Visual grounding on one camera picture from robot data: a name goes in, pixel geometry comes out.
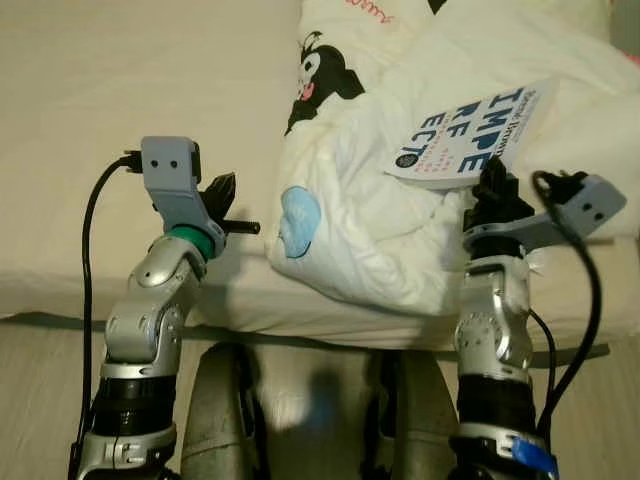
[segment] cartoon print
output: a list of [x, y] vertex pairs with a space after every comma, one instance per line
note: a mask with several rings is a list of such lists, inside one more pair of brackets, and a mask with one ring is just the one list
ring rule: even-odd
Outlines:
[[315, 47], [322, 35], [311, 32], [304, 41], [300, 54], [298, 74], [298, 98], [293, 103], [285, 135], [298, 120], [311, 120], [332, 93], [345, 100], [364, 93], [364, 88], [353, 70], [347, 70], [344, 57], [337, 48], [330, 45]]

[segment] mattress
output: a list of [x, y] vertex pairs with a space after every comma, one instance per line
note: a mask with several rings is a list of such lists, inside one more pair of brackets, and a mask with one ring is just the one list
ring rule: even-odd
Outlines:
[[[266, 223], [296, 91], [299, 2], [0, 1], [0, 313], [80, 316], [80, 231], [106, 165], [144, 135], [200, 144], [203, 179], [234, 171], [229, 217]], [[142, 177], [116, 174], [92, 230], [94, 314], [104, 319], [161, 233]], [[591, 248], [604, 284], [601, 341], [638, 332], [634, 238]], [[561, 345], [588, 314], [586, 278], [554, 247], [532, 304]], [[450, 349], [455, 318], [339, 303], [274, 272], [263, 239], [231, 236], [190, 322], [379, 348]], [[542, 335], [532, 327], [536, 343]]]

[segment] gray floor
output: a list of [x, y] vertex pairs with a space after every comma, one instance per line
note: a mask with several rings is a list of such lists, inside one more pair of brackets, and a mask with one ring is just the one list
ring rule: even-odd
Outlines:
[[[181, 432], [198, 359], [209, 346], [185, 343], [175, 414]], [[94, 351], [102, 351], [99, 335]], [[257, 353], [273, 478], [358, 478], [366, 356], [272, 346]], [[78, 332], [0, 325], [0, 479], [64, 478], [79, 407], [79, 365]], [[455, 365], [441, 367], [455, 395]], [[612, 345], [610, 356], [584, 367], [554, 417], [564, 479], [638, 478], [638, 372], [639, 338]], [[533, 372], [537, 405], [545, 375]], [[177, 465], [174, 459], [171, 466]]]

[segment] black cable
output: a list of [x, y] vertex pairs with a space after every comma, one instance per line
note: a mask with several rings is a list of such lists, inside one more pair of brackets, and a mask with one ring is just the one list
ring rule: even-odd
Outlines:
[[565, 238], [565, 240], [573, 247], [573, 249], [580, 257], [580, 260], [584, 264], [584, 267], [589, 276], [589, 284], [591, 286], [591, 313], [589, 314], [589, 322], [584, 332], [582, 342], [578, 347], [573, 360], [567, 367], [562, 378], [555, 386], [549, 397], [548, 403], [545, 405], [542, 414], [540, 415], [539, 425], [546, 428], [547, 425], [551, 425], [551, 415], [554, 409], [558, 405], [562, 394], [566, 391], [571, 381], [578, 373], [578, 370], [584, 363], [598, 333], [598, 327], [600, 326], [600, 315], [602, 313], [602, 288], [600, 286], [600, 277], [596, 269], [589, 252], [587, 251], [584, 242], [580, 236], [575, 232], [573, 227], [565, 220], [562, 213], [558, 210], [557, 206], [551, 201], [548, 195], [548, 190], [544, 188], [541, 180], [545, 180], [548, 176], [546, 172], [537, 171], [532, 175], [533, 188], [544, 204], [549, 216], [553, 220], [554, 224]]
[[91, 317], [93, 291], [91, 286], [91, 220], [98, 201], [100, 191], [109, 180], [109, 177], [120, 167], [129, 167], [132, 171], [141, 171], [139, 152], [131, 152], [128, 156], [122, 157], [109, 165], [91, 191], [89, 201], [84, 213], [82, 223], [82, 278], [84, 288], [83, 325], [82, 325], [82, 407], [80, 411], [80, 422], [78, 423], [78, 433], [76, 441], [71, 446], [71, 456], [69, 458], [68, 479], [74, 480], [77, 473], [80, 454], [82, 452], [82, 442], [84, 435], [91, 425]]
[[[540, 325], [540, 328], [544, 332], [544, 336], [547, 338], [547, 344], [549, 346], [549, 375], [547, 378], [547, 395], [545, 399], [545, 407], [551, 403], [551, 394], [553, 393], [553, 387], [556, 384], [556, 366], [557, 366], [557, 358], [556, 358], [556, 342], [553, 339], [553, 335], [551, 334], [551, 330], [544, 320], [540, 318], [533, 308], [529, 309], [529, 315], [533, 317], [533, 319]], [[544, 441], [547, 443], [547, 448], [551, 450], [551, 424], [548, 423], [546, 425], [542, 425], [540, 421], [538, 421], [538, 435], [540, 435]]]

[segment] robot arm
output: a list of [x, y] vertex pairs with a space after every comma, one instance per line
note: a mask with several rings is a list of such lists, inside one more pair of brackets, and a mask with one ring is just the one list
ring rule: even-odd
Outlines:
[[173, 455], [181, 330], [195, 305], [206, 262], [222, 253], [230, 231], [258, 233], [254, 222], [227, 222], [235, 177], [204, 192], [198, 146], [183, 137], [142, 140], [145, 187], [165, 235], [129, 277], [125, 298], [107, 320], [106, 356], [84, 436], [78, 480], [179, 478], [164, 467]]
[[[545, 174], [551, 199], [573, 229], [586, 236], [615, 215], [625, 198], [597, 176]], [[460, 426], [451, 438], [455, 479], [557, 479], [549, 446], [536, 433], [528, 368], [533, 348], [529, 266], [524, 254], [564, 241], [548, 214], [518, 198], [518, 181], [492, 159], [465, 213], [465, 269], [458, 352]]]

